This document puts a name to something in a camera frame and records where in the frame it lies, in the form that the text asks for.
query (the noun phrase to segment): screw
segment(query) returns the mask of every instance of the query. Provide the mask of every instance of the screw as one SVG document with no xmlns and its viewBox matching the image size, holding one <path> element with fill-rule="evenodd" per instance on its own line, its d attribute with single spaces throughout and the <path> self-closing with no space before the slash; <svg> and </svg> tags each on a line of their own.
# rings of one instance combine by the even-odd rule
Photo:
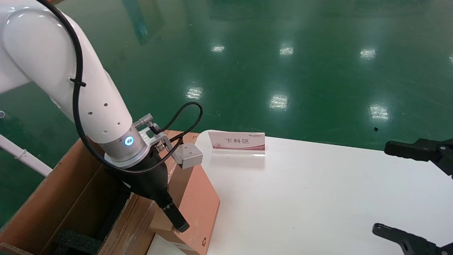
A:
<svg viewBox="0 0 453 255">
<path fill-rule="evenodd" d="M 156 148 L 159 152 L 163 152 L 165 150 L 165 147 L 164 145 L 162 144 L 162 142 L 159 142 L 157 145 L 156 145 Z"/>
</svg>

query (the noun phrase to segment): white pipe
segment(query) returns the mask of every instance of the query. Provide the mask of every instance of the white pipe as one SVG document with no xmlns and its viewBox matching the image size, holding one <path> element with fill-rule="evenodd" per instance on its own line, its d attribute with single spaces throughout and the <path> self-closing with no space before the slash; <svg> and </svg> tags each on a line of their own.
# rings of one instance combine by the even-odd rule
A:
<svg viewBox="0 0 453 255">
<path fill-rule="evenodd" d="M 44 162 L 33 156 L 27 150 L 22 149 L 12 141 L 6 139 L 6 137 L 2 135 L 0 135 L 0 148 L 6 150 L 11 155 L 13 155 L 15 159 L 20 160 L 22 163 L 29 166 L 36 172 L 42 174 L 43 176 L 47 176 L 50 172 L 52 172 L 52 168 L 44 164 Z"/>
</svg>

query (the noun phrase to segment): black cable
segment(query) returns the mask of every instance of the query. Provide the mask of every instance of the black cable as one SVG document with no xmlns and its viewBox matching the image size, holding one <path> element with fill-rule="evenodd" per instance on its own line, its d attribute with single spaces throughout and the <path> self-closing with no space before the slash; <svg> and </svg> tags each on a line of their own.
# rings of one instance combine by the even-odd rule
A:
<svg viewBox="0 0 453 255">
<path fill-rule="evenodd" d="M 157 130 L 155 127 L 149 127 L 149 128 L 151 129 L 151 131 L 153 131 L 153 133 L 155 135 L 158 135 L 160 133 L 159 130 Z"/>
<path fill-rule="evenodd" d="M 176 143 L 176 145 L 165 155 L 159 163 L 154 165 L 151 168 L 140 170 L 140 171 L 131 171 L 127 169 L 122 169 L 119 168 L 109 162 L 107 162 L 102 156 L 100 156 L 94 149 L 91 147 L 90 142 L 88 141 L 87 136 L 85 135 L 85 132 L 82 127 L 82 123 L 80 121 L 80 113 L 79 113 L 79 96 L 80 96 L 80 87 L 85 87 L 86 84 L 82 82 L 82 73 L 83 73 L 83 57 L 82 57 L 82 48 L 80 46 L 80 41 L 77 37 L 76 32 L 74 31 L 74 28 L 72 28 L 71 24 L 69 21 L 64 17 L 64 15 L 58 10 L 55 6 L 47 2 L 47 0 L 37 0 L 39 3 L 44 5 L 46 8 L 48 8 L 56 17 L 57 19 L 62 23 L 63 27 L 69 34 L 69 37 L 71 38 L 72 44 L 74 46 L 74 51 L 76 54 L 76 76 L 74 79 L 71 79 L 71 81 L 74 82 L 74 91 L 72 93 L 72 111 L 74 114 L 74 123 L 76 124 L 76 129 L 77 133 L 82 140 L 83 144 L 85 147 L 88 149 L 88 151 L 102 164 L 106 165 L 107 167 L 110 167 L 112 169 L 127 173 L 127 174 L 132 174 L 132 175 L 138 175 L 138 174 L 143 174 L 147 173 L 149 171 L 154 170 L 157 166 L 160 164 L 164 163 L 165 160 L 167 160 L 175 151 L 176 149 L 182 144 L 183 139 L 182 137 L 179 137 L 179 141 Z"/>
<path fill-rule="evenodd" d="M 189 127 L 189 129 L 187 129 L 186 131 L 182 132 L 182 133 L 179 134 L 179 135 L 176 135 L 176 136 L 172 137 L 172 138 L 170 139 L 170 142 L 173 142 L 173 141 L 175 141 L 176 139 L 179 139 L 179 138 L 183 137 L 184 135 L 186 135 L 187 133 L 189 133 L 190 131 L 192 131 L 192 129 L 194 129 L 194 128 L 196 127 L 196 125 L 198 125 L 198 123 L 200 122 L 201 117 L 203 116 L 203 107 L 202 107 L 199 103 L 197 103 L 197 102 L 188 102 L 188 103 L 185 103 L 183 106 L 181 106 L 181 108 L 179 108 L 179 110 L 176 112 L 176 114 L 173 116 L 173 118 L 170 120 L 170 122 L 169 122 L 167 125 L 165 125 L 165 127 L 162 129 L 162 132 L 165 131 L 165 130 L 167 130 L 167 129 L 171 126 L 171 124 L 173 124 L 173 122 L 176 120 L 176 118 L 179 116 L 179 114 L 180 114 L 187 106 L 192 105 L 192 104 L 194 104 L 194 105 L 198 106 L 198 108 L 200 108 L 200 114 L 198 115 L 197 120 L 195 121 L 195 123 L 194 123 L 191 127 Z"/>
</svg>

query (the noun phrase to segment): green epoxy floor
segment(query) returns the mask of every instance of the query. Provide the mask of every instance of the green epoxy floor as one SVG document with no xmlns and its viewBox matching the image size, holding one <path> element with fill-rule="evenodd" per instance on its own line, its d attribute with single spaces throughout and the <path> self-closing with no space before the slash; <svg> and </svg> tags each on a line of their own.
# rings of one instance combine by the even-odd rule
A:
<svg viewBox="0 0 453 255">
<path fill-rule="evenodd" d="M 382 150 L 453 137 L 453 0 L 66 0 L 132 116 Z M 34 84 L 0 133 L 54 166 L 73 124 Z M 171 129 L 183 130 L 196 109 Z M 0 151 L 0 225 L 42 177 Z"/>
</svg>

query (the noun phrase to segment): blue indicator light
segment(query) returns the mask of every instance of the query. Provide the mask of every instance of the blue indicator light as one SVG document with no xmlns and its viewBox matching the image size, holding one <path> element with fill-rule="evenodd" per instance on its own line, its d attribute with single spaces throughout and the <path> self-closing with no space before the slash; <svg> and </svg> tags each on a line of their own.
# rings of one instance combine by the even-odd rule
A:
<svg viewBox="0 0 453 255">
<path fill-rule="evenodd" d="M 126 137 L 126 139 L 124 139 L 124 144 L 126 146 L 131 146 L 133 143 L 134 143 L 134 138 L 133 137 Z"/>
</svg>

